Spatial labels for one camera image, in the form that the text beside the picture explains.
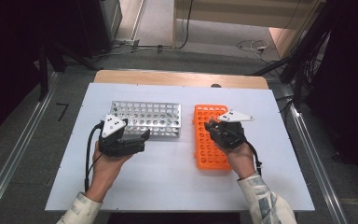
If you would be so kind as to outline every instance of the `person's left hand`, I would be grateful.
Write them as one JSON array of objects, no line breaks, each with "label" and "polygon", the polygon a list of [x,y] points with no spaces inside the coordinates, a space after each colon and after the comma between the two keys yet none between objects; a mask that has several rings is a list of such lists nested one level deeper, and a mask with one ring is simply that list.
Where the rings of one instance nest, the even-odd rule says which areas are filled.
[{"label": "person's left hand", "polygon": [[92,181],[89,190],[86,192],[86,197],[97,203],[103,201],[107,191],[112,187],[113,182],[116,180],[121,166],[125,161],[132,157],[132,155],[129,155],[120,158],[110,158],[101,154],[97,141],[95,143],[94,155],[92,156],[92,160],[95,161],[93,165]]}]

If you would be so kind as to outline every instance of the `white plastic part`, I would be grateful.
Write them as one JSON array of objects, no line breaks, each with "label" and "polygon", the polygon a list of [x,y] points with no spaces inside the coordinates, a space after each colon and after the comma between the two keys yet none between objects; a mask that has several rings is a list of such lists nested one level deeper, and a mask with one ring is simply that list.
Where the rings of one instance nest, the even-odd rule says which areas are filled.
[{"label": "white plastic part", "polygon": [[253,116],[242,114],[235,110],[230,110],[226,114],[217,117],[225,122],[238,122],[238,121],[251,121],[254,120]]},{"label": "white plastic part", "polygon": [[112,133],[117,132],[118,130],[120,130],[122,127],[125,126],[126,126],[125,121],[118,119],[117,117],[111,114],[107,114],[103,126],[103,138],[109,136]]}]

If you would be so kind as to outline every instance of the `floor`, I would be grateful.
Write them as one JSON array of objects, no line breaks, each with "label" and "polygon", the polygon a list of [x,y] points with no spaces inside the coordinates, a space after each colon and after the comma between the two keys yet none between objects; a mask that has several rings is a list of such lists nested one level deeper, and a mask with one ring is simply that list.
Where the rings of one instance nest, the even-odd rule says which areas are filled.
[{"label": "floor", "polygon": [[[139,21],[139,28],[135,35],[135,38],[141,40],[142,45],[171,44],[172,36],[164,33],[165,30],[169,30],[168,28],[158,28],[156,25],[153,26],[155,27],[153,29],[147,27],[147,24],[149,24],[147,18],[155,20],[156,17],[153,18],[146,12],[169,16],[165,15],[166,10],[158,11],[157,6],[161,5],[161,2],[158,0],[147,0],[145,2],[145,12]],[[244,51],[235,46],[238,43],[237,41],[247,39],[271,41],[271,37],[265,28],[243,26],[241,27],[243,31],[238,31],[239,29],[234,26],[221,27],[220,29],[237,30],[238,32],[234,33],[235,36],[238,36],[233,37],[232,41],[224,40],[226,36],[223,35],[207,38],[208,29],[220,33],[218,26],[221,27],[222,25],[191,22],[188,45],[180,51],[164,50],[158,54],[155,50],[142,50],[134,53],[107,55],[92,60],[92,62],[105,69],[146,69],[231,75],[251,74],[266,66],[267,63],[253,52]],[[269,54],[263,52],[263,59],[279,60],[273,50],[272,41],[269,43]],[[115,49],[112,53],[123,51],[128,50]],[[76,115],[81,107],[83,96],[88,84],[92,82],[95,76],[94,71],[90,71],[80,64],[72,61],[68,61],[68,64],[65,74],[54,75],[57,77],[55,92],[51,95],[46,111],[39,120],[34,134],[23,152],[22,159],[2,195],[0,223],[54,223],[62,215],[62,212],[47,213],[44,211],[44,207],[60,166],[62,154],[75,124]],[[277,79],[277,73],[281,71],[282,69],[277,69],[277,71],[263,76],[268,81],[269,88],[273,90],[277,99],[285,95],[282,85]],[[15,148],[29,118],[33,115],[37,106],[38,91],[39,89],[36,87],[30,92],[0,128],[0,171],[10,152]],[[286,103],[285,100],[277,101],[280,108],[284,108]],[[68,104],[69,106],[62,119],[59,120],[62,114],[60,104]],[[313,144],[334,186],[348,223],[358,223],[358,167],[331,159],[335,150],[329,141],[328,130],[318,118],[312,115],[305,104],[301,106],[302,116],[307,123]],[[309,183],[310,195],[316,209],[314,212],[296,213],[298,223],[335,223],[326,205],[325,197],[321,192],[321,187],[305,152],[293,117],[290,113],[287,116],[282,113],[282,119],[286,120],[287,132],[291,136],[303,175]],[[97,216],[95,223],[105,223],[108,216],[108,214],[101,213]],[[248,212],[241,214],[241,218],[241,223],[252,222]]]}]

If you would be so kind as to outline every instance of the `white sleeve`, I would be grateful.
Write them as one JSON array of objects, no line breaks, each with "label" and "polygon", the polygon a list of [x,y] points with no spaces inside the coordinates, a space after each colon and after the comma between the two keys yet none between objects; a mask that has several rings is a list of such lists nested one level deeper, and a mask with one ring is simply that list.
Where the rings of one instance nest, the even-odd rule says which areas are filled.
[{"label": "white sleeve", "polygon": [[250,206],[254,224],[296,223],[289,203],[272,192],[258,173],[239,180],[238,184]]},{"label": "white sleeve", "polygon": [[102,203],[96,203],[79,192],[71,208],[66,211],[57,224],[91,224],[97,217],[102,205]]}]

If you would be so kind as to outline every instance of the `person's right hand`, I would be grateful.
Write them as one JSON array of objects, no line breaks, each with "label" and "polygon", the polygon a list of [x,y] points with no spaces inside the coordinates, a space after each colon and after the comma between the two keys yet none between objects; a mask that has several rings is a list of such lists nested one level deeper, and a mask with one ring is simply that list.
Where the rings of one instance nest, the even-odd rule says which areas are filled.
[{"label": "person's right hand", "polygon": [[226,154],[228,163],[240,179],[255,173],[254,154],[246,143],[234,149],[221,148],[217,144],[216,146]]}]

